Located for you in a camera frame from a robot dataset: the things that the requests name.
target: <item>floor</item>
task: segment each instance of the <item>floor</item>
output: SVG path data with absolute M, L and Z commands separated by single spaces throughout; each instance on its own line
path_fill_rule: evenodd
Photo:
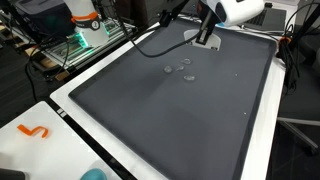
M 24 73 L 27 58 L 10 47 L 0 49 L 0 128 L 35 104 L 31 86 Z M 36 82 L 40 100 L 63 83 Z M 320 127 L 299 126 L 320 144 Z M 318 180 L 320 156 L 310 156 L 303 144 L 286 129 L 277 125 L 270 157 L 268 180 Z

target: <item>white table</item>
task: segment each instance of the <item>white table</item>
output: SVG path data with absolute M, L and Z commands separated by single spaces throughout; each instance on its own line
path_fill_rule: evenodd
M 287 14 L 289 17 L 297 9 L 297 7 L 281 4 L 277 4 L 275 7 L 283 7 L 283 9 L 288 9 Z M 140 42 L 149 34 L 142 36 L 137 40 L 137 42 Z M 132 47 L 133 46 L 131 43 L 125 44 L 124 46 L 92 66 L 90 69 L 74 78 L 68 84 L 52 93 L 50 97 L 136 178 L 138 178 L 139 180 L 166 179 L 161 173 L 159 173 L 137 154 L 135 154 L 132 150 L 130 150 L 111 132 L 102 127 L 98 122 L 96 122 L 68 97 L 68 94 L 77 86 L 85 82 L 87 79 L 92 77 L 94 74 L 99 72 L 101 69 L 103 69 L 105 66 L 110 64 L 112 61 L 117 59 Z M 242 173 L 243 180 L 265 179 L 278 114 L 284 75 L 285 70 L 283 68 L 281 60 L 274 58 L 270 66 L 256 122 L 254 124 L 252 137 Z
M 17 129 L 43 126 L 49 129 L 29 137 Z M 30 180 L 80 179 L 88 170 L 99 168 L 108 180 L 119 176 L 54 112 L 40 102 L 0 129 L 0 168 L 27 173 Z

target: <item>water droplet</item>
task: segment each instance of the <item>water droplet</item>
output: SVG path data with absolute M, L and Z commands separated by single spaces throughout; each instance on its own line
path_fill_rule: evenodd
M 166 67 L 164 67 L 163 70 L 164 70 L 164 72 L 167 73 L 167 74 L 170 74 L 170 73 L 172 73 L 172 71 L 173 71 L 173 69 L 172 69 L 171 66 L 166 66 Z
M 190 59 L 184 59 L 181 61 L 181 63 L 190 65 L 190 64 L 192 64 L 192 61 Z
M 184 66 L 179 66 L 176 71 L 183 71 L 184 70 Z
M 184 76 L 183 77 L 186 81 L 194 81 L 196 80 L 196 77 L 195 76 Z

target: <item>gray rubber mat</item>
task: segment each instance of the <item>gray rubber mat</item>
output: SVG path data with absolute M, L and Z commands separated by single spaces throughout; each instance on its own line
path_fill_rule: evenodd
M 161 52 L 198 28 L 176 20 L 139 46 Z M 219 52 L 184 45 L 149 59 L 133 48 L 70 97 L 169 179 L 239 179 L 276 43 L 214 32 Z

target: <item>black chair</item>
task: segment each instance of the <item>black chair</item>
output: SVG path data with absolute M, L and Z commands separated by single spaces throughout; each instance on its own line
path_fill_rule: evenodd
M 300 64 L 297 89 L 283 97 L 278 115 L 278 122 L 306 143 L 312 154 L 318 153 L 319 146 L 293 124 L 320 126 L 320 49 L 316 52 L 313 64 L 310 61 Z

